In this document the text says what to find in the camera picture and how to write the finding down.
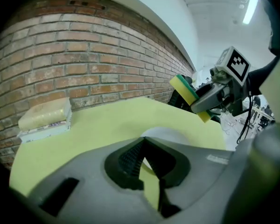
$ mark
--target sponge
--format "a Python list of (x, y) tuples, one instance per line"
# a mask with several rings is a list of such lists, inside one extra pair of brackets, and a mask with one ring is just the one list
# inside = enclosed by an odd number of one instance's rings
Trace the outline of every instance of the sponge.
[[(177, 75), (170, 80), (170, 84), (176, 89), (176, 91), (183, 97), (183, 99), (191, 106), (196, 100), (199, 100), (198, 95), (189, 86), (188, 82), (181, 76)], [(203, 111), (197, 113), (197, 115), (205, 123), (211, 119), (212, 114), (209, 111)]]

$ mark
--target ceiling light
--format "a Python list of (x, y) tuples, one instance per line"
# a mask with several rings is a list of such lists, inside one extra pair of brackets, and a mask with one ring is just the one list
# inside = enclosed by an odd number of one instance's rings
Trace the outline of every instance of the ceiling light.
[(257, 6), (258, 0), (249, 0), (248, 8), (243, 20), (244, 24), (249, 24), (251, 21), (251, 18), (255, 12), (256, 6)]

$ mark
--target black slot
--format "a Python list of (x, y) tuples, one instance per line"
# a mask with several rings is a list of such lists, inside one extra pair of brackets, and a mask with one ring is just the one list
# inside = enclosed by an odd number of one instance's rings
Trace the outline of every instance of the black slot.
[(79, 180), (75, 178), (65, 179), (40, 205), (40, 208), (45, 212), (51, 214), (56, 217), (75, 189), (78, 185)]

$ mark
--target book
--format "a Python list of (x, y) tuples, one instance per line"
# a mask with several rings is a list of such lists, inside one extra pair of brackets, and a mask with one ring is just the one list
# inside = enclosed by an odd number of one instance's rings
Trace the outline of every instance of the book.
[(55, 99), (43, 104), (31, 107), (20, 119), (21, 131), (28, 131), (59, 121), (64, 121), (70, 110), (70, 99)]
[(21, 131), (17, 135), (22, 140), (22, 143), (28, 143), (35, 140), (44, 139), (53, 135), (57, 135), (70, 130), (72, 112), (69, 110), (67, 119), (58, 121), (49, 125), (30, 129), (28, 131)]

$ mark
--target brick wall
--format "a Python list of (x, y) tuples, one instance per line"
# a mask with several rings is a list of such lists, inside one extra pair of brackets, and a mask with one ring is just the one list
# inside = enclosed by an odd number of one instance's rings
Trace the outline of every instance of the brick wall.
[(184, 57), (153, 24), (110, 0), (27, 0), (0, 34), (0, 161), (11, 167), (17, 121), (70, 97), (72, 110), (133, 97), (168, 102)]

